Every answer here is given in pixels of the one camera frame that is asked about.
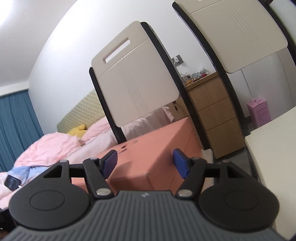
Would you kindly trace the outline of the pink pillow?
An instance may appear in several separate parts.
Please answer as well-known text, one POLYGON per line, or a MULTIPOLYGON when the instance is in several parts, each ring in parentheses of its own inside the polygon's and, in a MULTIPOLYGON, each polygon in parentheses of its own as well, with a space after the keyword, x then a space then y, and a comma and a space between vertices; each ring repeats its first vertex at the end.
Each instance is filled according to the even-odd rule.
POLYGON ((81 141, 85 144, 97 143, 97 144, 110 144, 115 141, 114 134, 111 130, 110 124, 106 117, 95 122, 91 125, 86 133, 81 138, 81 141))

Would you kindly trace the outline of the yellow plush toy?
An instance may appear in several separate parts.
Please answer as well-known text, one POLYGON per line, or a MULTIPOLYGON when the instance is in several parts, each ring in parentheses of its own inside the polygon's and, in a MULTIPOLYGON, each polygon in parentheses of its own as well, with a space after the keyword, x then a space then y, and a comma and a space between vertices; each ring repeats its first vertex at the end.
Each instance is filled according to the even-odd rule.
POLYGON ((71 129, 69 132, 67 132, 67 134, 69 134, 71 136, 77 136, 79 138, 82 138, 86 132, 87 132, 86 125, 81 124, 79 126, 74 127, 73 129, 71 129))

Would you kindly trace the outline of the salmon pink storage box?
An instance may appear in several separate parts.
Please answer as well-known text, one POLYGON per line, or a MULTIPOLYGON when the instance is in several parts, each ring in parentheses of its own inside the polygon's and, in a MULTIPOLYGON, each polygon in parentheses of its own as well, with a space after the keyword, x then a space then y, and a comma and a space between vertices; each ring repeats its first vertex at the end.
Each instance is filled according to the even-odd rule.
POLYGON ((120 190, 175 193, 183 179, 173 164, 173 151, 188 157, 201 157, 202 145, 189 118, 159 128, 113 147, 117 165, 107 183, 114 193, 120 190))

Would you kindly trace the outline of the wooden drawer cabinet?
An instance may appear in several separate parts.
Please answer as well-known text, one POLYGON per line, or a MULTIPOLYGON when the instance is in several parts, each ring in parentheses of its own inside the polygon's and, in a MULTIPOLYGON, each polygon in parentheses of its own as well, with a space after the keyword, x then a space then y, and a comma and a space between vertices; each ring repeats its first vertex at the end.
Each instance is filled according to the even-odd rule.
POLYGON ((229 94, 217 73, 187 85, 215 158, 245 147, 229 94))

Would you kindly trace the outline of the bed with pink duvet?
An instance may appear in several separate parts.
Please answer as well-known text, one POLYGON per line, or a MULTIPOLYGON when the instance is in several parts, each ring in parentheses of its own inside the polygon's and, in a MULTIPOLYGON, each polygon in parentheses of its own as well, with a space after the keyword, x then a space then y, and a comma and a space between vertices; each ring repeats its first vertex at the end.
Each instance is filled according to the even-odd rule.
MULTIPOLYGON (((117 145, 116 140, 110 144, 85 144, 77 136, 59 132, 49 133, 32 143, 16 159, 13 167, 42 166, 49 168, 63 159, 68 160, 70 164, 80 164, 83 160, 95 157, 115 145, 117 145)), ((21 184, 18 189, 11 191, 4 185, 7 176, 8 172, 1 172, 1 209, 6 209, 11 197, 30 182, 24 185, 21 184)))

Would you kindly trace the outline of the quilted beige headboard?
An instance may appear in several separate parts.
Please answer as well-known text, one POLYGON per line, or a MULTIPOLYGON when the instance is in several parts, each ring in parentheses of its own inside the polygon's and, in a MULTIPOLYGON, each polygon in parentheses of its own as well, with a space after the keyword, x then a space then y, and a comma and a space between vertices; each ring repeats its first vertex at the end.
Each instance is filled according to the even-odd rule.
POLYGON ((86 128, 105 117, 104 110, 95 90, 90 91, 57 124, 57 131, 68 133, 73 128, 84 124, 86 128))

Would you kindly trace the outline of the light blue blanket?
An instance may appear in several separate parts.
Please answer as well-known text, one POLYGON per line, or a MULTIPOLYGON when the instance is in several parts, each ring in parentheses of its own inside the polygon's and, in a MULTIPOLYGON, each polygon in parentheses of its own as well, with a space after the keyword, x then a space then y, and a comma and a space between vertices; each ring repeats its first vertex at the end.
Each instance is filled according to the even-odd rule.
POLYGON ((21 184, 24 185, 27 182, 33 180, 38 175, 43 173, 47 168, 46 167, 30 167, 30 166, 20 166, 13 167, 8 171, 8 175, 20 180, 21 184))

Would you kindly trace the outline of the black phone on bed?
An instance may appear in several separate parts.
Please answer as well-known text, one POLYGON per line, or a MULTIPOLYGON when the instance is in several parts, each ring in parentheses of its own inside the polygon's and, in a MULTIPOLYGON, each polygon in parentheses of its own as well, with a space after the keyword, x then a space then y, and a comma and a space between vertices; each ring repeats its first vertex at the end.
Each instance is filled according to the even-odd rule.
POLYGON ((4 185, 11 191, 15 191, 22 184, 22 181, 14 176, 8 175, 4 181, 4 185))

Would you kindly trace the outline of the blue curtain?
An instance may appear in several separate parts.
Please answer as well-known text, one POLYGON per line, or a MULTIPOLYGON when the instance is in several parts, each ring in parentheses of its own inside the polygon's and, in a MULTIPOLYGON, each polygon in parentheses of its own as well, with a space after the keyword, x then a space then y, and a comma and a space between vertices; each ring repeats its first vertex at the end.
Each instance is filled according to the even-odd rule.
POLYGON ((27 90, 2 96, 0 110, 1 172, 6 172, 44 134, 27 90))

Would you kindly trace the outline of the pink purple gift box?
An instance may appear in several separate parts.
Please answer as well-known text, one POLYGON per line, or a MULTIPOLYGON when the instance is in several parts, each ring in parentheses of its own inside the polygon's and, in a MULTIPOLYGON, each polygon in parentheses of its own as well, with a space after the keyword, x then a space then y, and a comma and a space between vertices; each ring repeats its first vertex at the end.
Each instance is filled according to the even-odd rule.
POLYGON ((256 128, 259 128, 271 121, 271 116, 266 99, 253 98, 247 102, 247 108, 252 122, 256 128))

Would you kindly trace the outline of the beige chair near bed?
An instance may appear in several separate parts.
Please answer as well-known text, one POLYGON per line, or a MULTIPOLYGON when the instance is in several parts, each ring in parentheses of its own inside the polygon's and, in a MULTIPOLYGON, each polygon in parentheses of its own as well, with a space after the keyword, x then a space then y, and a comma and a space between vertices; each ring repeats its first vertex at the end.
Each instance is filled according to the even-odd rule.
POLYGON ((182 98, 203 148, 210 148, 194 102, 148 23, 122 30, 92 59, 89 74, 119 144, 126 142, 124 125, 182 98))

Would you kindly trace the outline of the beige chair right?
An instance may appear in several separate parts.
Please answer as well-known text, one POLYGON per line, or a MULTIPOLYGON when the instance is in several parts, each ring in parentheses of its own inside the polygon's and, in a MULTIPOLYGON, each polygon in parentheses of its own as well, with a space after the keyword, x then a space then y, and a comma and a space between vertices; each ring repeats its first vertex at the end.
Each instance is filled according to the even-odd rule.
POLYGON ((295 42, 271 1, 174 1, 172 7, 193 33, 221 77, 244 136, 248 124, 228 77, 295 42))

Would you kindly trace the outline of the wall power socket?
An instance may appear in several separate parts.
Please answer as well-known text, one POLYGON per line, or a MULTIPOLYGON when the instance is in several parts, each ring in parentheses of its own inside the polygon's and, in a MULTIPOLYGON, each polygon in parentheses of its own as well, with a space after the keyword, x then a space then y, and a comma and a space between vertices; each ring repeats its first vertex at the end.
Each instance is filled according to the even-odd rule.
POLYGON ((182 57, 180 55, 176 55, 173 57, 173 62, 175 66, 179 66, 184 63, 182 57))

